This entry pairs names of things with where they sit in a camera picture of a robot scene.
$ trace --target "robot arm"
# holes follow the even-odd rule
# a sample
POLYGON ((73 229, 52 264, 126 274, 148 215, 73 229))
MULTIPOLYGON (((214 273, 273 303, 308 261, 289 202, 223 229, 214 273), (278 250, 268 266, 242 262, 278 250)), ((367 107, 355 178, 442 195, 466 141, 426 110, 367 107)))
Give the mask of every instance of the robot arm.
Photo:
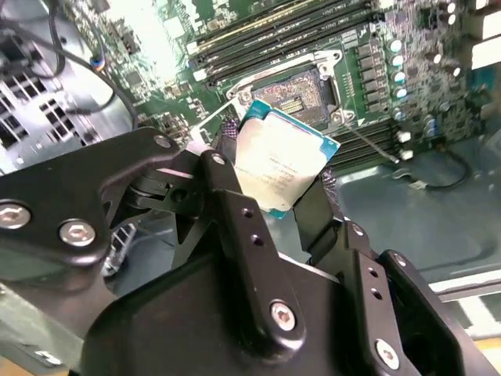
POLYGON ((294 208, 311 265, 279 255, 232 149, 144 128, 2 177, 2 319, 82 376, 497 374, 409 260, 342 215, 328 173, 294 208), (176 215, 177 267, 116 299, 110 229, 153 208, 176 215))

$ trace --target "silver metal surface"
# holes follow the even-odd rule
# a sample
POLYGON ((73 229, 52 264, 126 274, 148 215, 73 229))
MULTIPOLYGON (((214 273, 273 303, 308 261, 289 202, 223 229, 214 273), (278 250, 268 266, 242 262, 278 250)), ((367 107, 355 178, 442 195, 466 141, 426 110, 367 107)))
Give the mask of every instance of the silver metal surface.
POLYGON ((283 331, 292 331, 296 326, 296 316, 292 310, 281 302, 275 302, 271 308, 272 318, 283 331))
MULTIPOLYGON (((4 16, 17 20, 46 13, 47 8, 42 0, 7 1, 4 8, 4 16)), ((58 19, 56 26, 59 36, 67 40, 64 44, 66 50, 84 60, 90 59, 91 51, 72 24, 58 19)), ((25 23, 23 27, 48 41, 51 39, 46 21, 25 23)), ((38 48, 30 42, 26 42, 23 47, 37 49, 41 53, 43 62, 36 63, 35 71, 43 74, 53 72, 56 67, 54 52, 38 48)), ((0 145, 0 175, 129 131, 132 120, 120 100, 97 114, 84 116, 67 113, 77 107, 97 107, 105 103, 110 94, 106 84, 71 60, 67 60, 64 72, 52 80, 23 77, 22 80, 15 78, 1 81, 0 100, 5 110, 0 113, 0 125, 8 129, 17 142, 6 148, 0 145), (50 121, 52 116, 56 116, 55 122, 50 121), (14 132, 12 118, 19 123, 21 128, 18 129, 23 129, 27 136, 18 136, 19 130, 14 132)))
POLYGON ((70 221, 59 229, 61 240, 74 247, 86 247, 96 238, 96 232, 84 221, 70 221))
POLYGON ((398 262, 398 264, 400 264, 400 266, 406 266, 407 265, 407 263, 405 262, 405 260, 398 253, 394 253, 393 257, 395 257, 395 260, 398 262))
POLYGON ((363 237, 363 231, 359 225, 357 225, 356 223, 352 223, 351 227, 353 228, 353 231, 355 231, 355 233, 357 235, 359 235, 360 237, 363 237))
POLYGON ((76 293, 45 290, 4 282, 0 317, 7 328, 78 371, 85 334, 98 315, 115 299, 103 280, 76 293))
POLYGON ((220 165, 224 165, 226 163, 219 154, 212 154, 212 159, 214 159, 214 161, 216 163, 219 163, 220 165))
POLYGON ((0 228, 16 230, 30 222, 30 212, 18 204, 0 205, 0 228))
POLYGON ((171 143, 163 136, 155 136, 155 142, 166 149, 171 147, 171 143))
POLYGON ((400 367, 400 360, 393 348, 382 339, 376 340, 377 355, 383 360, 384 364, 392 370, 397 370, 400 367))

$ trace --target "ventilation grille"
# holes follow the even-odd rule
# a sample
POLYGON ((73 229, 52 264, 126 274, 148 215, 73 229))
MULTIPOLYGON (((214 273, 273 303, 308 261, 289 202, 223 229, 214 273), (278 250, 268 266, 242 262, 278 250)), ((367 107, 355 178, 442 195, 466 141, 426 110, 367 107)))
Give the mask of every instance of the ventilation grille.
POLYGON ((47 133, 52 141, 55 143, 64 142, 73 136, 77 136, 74 124, 54 99, 42 104, 40 111, 44 113, 52 125, 52 130, 47 133))
POLYGON ((106 257, 101 271, 104 277, 111 277, 120 270, 136 232, 135 226, 129 224, 113 233, 110 253, 106 257))
POLYGON ((47 91, 38 78, 28 76, 25 73, 16 74, 6 80, 5 84, 12 94, 19 100, 33 99, 47 91))
POLYGON ((3 92, 0 92, 0 116, 14 108, 3 92))
POLYGON ((28 136, 26 129, 14 116, 0 118, 0 143, 7 150, 28 136))

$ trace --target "bolt head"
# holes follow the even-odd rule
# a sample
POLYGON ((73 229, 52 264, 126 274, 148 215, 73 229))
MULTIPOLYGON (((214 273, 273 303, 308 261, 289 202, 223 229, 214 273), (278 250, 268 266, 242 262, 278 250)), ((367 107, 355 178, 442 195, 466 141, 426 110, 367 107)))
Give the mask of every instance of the bolt head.
POLYGON ((17 230, 30 222, 31 214, 18 204, 0 205, 0 228, 17 230))
POLYGON ((405 262, 404 258, 398 253, 394 253, 393 257, 395 257, 395 261, 398 262, 400 266, 406 266, 407 262, 405 262))
POLYGON ((226 163, 222 156, 219 154, 212 154, 212 159, 214 160, 214 162, 220 165, 224 165, 226 163))
POLYGON ((376 340, 377 355, 383 360, 384 364, 392 370, 397 370, 400 367, 400 360, 393 348, 382 339, 376 340))
POLYGON ((292 310, 281 302, 272 304, 272 318, 283 331, 292 331, 296 326, 296 317, 292 310))
POLYGON ((62 241, 75 247, 85 247, 96 238, 96 232, 86 222, 70 221, 61 226, 59 236, 62 241))
POLYGON ((165 149, 168 149, 171 147, 171 143, 169 143, 169 140, 164 137, 164 136, 155 136, 155 143, 157 143, 157 145, 159 146, 162 146, 164 147, 165 149))

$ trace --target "dimm slot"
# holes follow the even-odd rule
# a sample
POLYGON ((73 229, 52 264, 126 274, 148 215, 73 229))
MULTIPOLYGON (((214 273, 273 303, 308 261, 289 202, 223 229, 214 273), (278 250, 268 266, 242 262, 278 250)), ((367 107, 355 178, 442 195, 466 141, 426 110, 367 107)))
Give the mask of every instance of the dimm slot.
POLYGON ((357 14, 353 18, 353 20, 347 20, 348 17, 345 17, 337 22, 331 23, 329 26, 329 30, 325 30, 324 32, 313 35, 305 40, 299 40, 297 42, 291 43, 286 48, 283 48, 279 51, 275 51, 274 53, 261 53, 258 58, 255 58, 248 62, 238 63, 233 66, 225 66, 219 68, 219 71, 216 73, 212 73, 209 77, 205 79, 205 81, 209 84, 209 86, 216 86, 219 81, 224 80, 227 77, 231 77, 235 74, 245 74, 246 71, 255 67, 260 63, 266 63, 273 60, 274 63, 280 63, 283 58, 286 58, 290 55, 301 55, 308 51, 308 47, 311 47, 312 44, 316 42, 320 42, 323 39, 327 39, 332 37, 334 34, 340 34, 347 29, 356 27, 364 22, 367 22, 372 19, 373 12, 365 11, 362 14, 357 14))
MULTIPOLYGON (((388 154, 391 154, 391 155, 395 155, 395 151, 391 150, 391 149, 385 150, 385 152, 388 154)), ((364 165, 365 163, 369 163, 371 161, 378 161, 378 160, 382 160, 382 159, 383 159, 383 157, 381 157, 376 151, 373 151, 371 154, 367 154, 366 156, 363 156, 363 157, 358 157, 356 159, 352 159, 349 161, 330 162, 328 165, 329 165, 329 167, 333 167, 334 171, 339 172, 339 171, 346 170, 348 168, 354 168, 356 166, 364 165)))
POLYGON ((240 34, 233 35, 231 38, 226 38, 226 40, 221 43, 205 49, 192 57, 191 64, 193 66, 199 66, 200 64, 211 62, 214 58, 217 58, 216 54, 222 55, 226 49, 232 49, 235 45, 240 43, 246 43, 250 39, 255 38, 255 41, 259 41, 260 38, 265 38, 268 34, 276 34, 283 28, 291 26, 291 30, 298 27, 306 26, 307 22, 317 20, 320 17, 329 14, 329 10, 326 7, 336 4, 341 0, 322 0, 319 4, 311 5, 307 9, 302 9, 292 14, 285 15, 278 20, 273 20, 272 22, 266 23, 258 28, 253 28, 240 34))
POLYGON ((318 2, 318 1, 324 1, 324 0, 284 0, 278 4, 275 4, 275 6, 267 9, 263 9, 261 12, 255 13, 251 16, 242 18, 236 22, 231 23, 230 25, 218 29, 216 31, 212 31, 210 33, 207 33, 205 35, 200 36, 199 38, 195 39, 194 42, 196 42, 198 45, 203 45, 203 44, 208 44, 212 43, 213 39, 221 39, 221 38, 227 38, 226 36, 232 35, 232 32, 238 32, 239 29, 246 29, 248 25, 251 25, 252 23, 256 23, 259 21, 261 18, 265 18, 269 16, 270 14, 276 13, 282 8, 286 7, 293 7, 293 6, 298 6, 298 7, 306 7, 310 3, 318 2))
MULTIPOLYGON (((396 155, 395 143, 391 140, 388 140, 386 143, 380 143, 377 146, 388 154, 396 155)), ((351 161, 360 163, 360 159, 371 155, 375 157, 380 156, 371 146, 365 146, 359 150, 353 150, 351 153, 341 155, 339 157, 334 155, 334 157, 330 160, 329 165, 342 165, 351 161)))
MULTIPOLYGON (((382 144, 391 138, 392 138, 392 134, 383 134, 383 135, 379 135, 378 137, 371 138, 370 140, 379 146, 380 143, 382 144)), ((365 146, 368 146, 368 145, 366 143, 364 143, 362 140, 360 140, 360 143, 356 143, 356 145, 350 145, 349 147, 346 147, 346 146, 347 146, 346 143, 341 144, 341 148, 336 153, 336 157, 339 157, 339 156, 345 155, 345 154, 349 154, 349 153, 353 152, 354 150, 358 150, 358 149, 365 147, 365 146)))
POLYGON ((207 61, 210 61, 212 67, 230 64, 234 60, 241 60, 242 56, 254 54, 260 50, 265 50, 269 46, 279 43, 284 43, 288 38, 307 38, 309 35, 320 33, 329 28, 330 23, 340 19, 343 16, 365 8, 366 0, 344 0, 339 4, 332 5, 328 9, 324 9, 317 15, 316 18, 310 18, 309 21, 302 25, 294 25, 291 29, 282 27, 269 33, 263 33, 261 37, 254 40, 247 40, 240 44, 235 44, 232 47, 225 49, 219 55, 211 55, 207 61))

